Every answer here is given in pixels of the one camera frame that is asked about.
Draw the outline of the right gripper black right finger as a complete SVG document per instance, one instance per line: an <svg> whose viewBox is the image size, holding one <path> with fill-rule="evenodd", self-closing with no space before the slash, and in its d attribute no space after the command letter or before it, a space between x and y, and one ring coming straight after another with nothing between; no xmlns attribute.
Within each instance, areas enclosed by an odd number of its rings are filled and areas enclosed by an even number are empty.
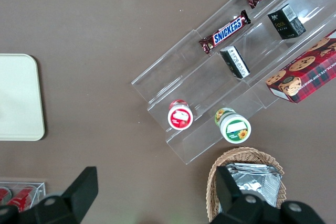
<svg viewBox="0 0 336 224"><path fill-rule="evenodd" d="M212 223L325 223L302 202L285 201L278 209L257 196L243 194L224 166L216 169L216 189L223 212Z"/></svg>

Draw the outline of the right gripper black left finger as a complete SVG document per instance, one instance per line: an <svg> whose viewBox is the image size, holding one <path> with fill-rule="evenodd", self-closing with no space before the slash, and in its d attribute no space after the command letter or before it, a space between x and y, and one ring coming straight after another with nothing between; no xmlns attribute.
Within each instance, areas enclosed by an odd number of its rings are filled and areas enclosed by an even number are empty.
<svg viewBox="0 0 336 224"><path fill-rule="evenodd" d="M49 196L23 212L1 206L1 223L81 223L97 194L97 168L88 166L60 196Z"/></svg>

